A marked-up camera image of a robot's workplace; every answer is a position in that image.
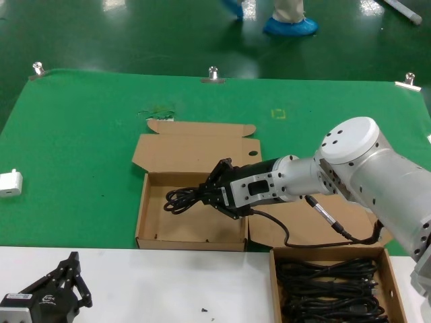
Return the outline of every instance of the white table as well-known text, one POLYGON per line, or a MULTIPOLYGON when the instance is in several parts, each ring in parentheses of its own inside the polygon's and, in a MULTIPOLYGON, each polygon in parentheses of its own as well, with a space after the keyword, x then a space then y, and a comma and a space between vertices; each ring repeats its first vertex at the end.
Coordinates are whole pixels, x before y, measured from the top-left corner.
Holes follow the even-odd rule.
MULTIPOLYGON (((76 323, 273 322, 265 253, 0 247, 0 297, 46 275, 71 251, 79 252, 94 303, 76 323)), ((423 297, 410 286, 414 261, 391 260, 407 318, 422 323, 423 297)))

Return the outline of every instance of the cardboard box flap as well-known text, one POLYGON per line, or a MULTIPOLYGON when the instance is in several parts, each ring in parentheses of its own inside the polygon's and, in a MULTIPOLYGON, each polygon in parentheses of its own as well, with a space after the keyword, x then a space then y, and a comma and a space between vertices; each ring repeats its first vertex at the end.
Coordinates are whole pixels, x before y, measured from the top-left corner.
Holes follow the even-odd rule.
POLYGON ((253 124, 227 124, 205 122, 172 122, 149 119, 148 127, 161 135, 195 135, 220 137, 246 137, 256 131, 253 124))
MULTIPOLYGON (((316 194, 315 197, 325 210, 355 238, 366 239, 371 236, 374 218, 370 217, 360 205, 348 203, 338 195, 316 194)), ((305 200, 265 205, 256 207, 256 209, 267 212, 282 221, 289 229, 288 241, 291 244, 328 244, 347 241, 336 233, 305 200)), ((266 246, 284 246, 285 233, 276 223, 259 215, 248 217, 248 223, 250 240, 266 246)))
POLYGON ((259 140, 242 138, 253 125, 149 120, 148 126, 160 134, 141 135, 132 159, 148 172, 211 173, 222 158, 235 166, 262 160, 259 140))

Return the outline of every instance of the binder clip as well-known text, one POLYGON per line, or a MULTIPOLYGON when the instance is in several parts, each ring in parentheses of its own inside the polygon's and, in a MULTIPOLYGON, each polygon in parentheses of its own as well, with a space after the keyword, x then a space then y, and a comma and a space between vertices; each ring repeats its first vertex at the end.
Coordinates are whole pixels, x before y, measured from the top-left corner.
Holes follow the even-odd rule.
POLYGON ((43 76, 45 76, 46 74, 49 73, 49 71, 45 71, 43 69, 43 66, 42 66, 41 62, 35 62, 33 64, 33 69, 34 69, 35 75, 32 75, 32 76, 30 76, 28 78, 30 81, 33 81, 35 79, 39 79, 39 78, 41 78, 41 77, 43 77, 43 76))
POLYGON ((209 77, 201 79, 202 83, 224 83, 225 79, 220 79, 218 77, 218 69, 215 66, 209 68, 209 77))
POLYGON ((413 82, 415 80, 415 75, 412 72, 409 72, 405 75, 404 82, 395 82, 396 86, 404 87, 405 89, 411 89, 413 91, 419 92, 421 88, 419 86, 414 86, 413 82))

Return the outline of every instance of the white plug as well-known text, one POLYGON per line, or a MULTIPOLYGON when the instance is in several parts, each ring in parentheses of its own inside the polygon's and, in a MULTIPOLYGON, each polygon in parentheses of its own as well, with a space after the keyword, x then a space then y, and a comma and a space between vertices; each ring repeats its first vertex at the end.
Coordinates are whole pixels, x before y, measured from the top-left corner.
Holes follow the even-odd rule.
POLYGON ((0 197, 20 195, 22 190, 22 175, 16 170, 0 174, 0 197))

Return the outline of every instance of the green mat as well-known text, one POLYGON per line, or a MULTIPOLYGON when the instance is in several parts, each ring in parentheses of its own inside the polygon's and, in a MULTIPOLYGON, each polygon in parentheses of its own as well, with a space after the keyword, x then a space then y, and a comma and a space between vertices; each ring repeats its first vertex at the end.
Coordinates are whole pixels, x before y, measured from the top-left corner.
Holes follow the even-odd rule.
MULTIPOLYGON (((122 75, 56 70, 28 82, 0 136, 0 172, 24 176, 0 200, 0 245, 134 248, 143 171, 131 163, 148 113, 251 123, 263 158, 310 156, 334 125, 374 118, 394 149, 431 170, 420 93, 393 83, 122 75)), ((391 243, 392 254, 404 254, 391 243)))

